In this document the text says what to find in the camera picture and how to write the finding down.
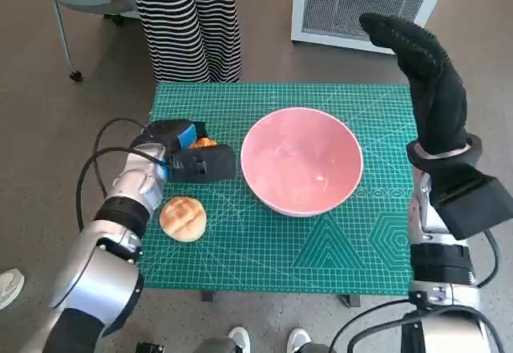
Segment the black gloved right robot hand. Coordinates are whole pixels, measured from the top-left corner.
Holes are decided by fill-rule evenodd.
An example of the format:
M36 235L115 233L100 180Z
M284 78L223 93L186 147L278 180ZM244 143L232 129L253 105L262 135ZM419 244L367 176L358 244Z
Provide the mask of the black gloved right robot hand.
M431 156L467 146L467 94L437 37L417 24L364 13L362 29L377 47L391 49L410 84L418 142Z

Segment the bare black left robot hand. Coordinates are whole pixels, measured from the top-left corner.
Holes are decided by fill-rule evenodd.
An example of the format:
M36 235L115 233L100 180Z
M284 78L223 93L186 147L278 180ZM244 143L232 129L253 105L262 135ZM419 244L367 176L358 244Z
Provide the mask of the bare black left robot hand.
M190 148L206 148L217 146L206 129L206 123L191 120L159 120L155 128L160 130L156 136L160 143L171 152L178 152Z

